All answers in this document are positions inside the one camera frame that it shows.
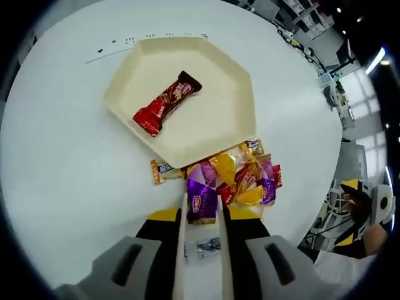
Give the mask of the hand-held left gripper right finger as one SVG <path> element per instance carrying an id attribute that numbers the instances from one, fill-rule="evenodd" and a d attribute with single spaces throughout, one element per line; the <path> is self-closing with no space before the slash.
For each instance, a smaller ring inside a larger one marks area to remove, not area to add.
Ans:
<path id="1" fill-rule="evenodd" d="M 314 258 L 281 236 L 269 234 L 252 211 L 224 208 L 230 270 L 224 290 L 232 299 L 322 299 L 327 284 Z"/>

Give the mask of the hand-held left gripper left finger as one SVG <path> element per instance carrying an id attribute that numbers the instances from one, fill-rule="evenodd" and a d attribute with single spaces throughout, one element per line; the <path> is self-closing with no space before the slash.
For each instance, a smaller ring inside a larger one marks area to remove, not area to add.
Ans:
<path id="1" fill-rule="evenodd" d="M 174 299 L 182 210 L 150 214 L 135 236 L 126 236 L 92 262 L 77 284 L 54 290 L 57 299 Z"/>

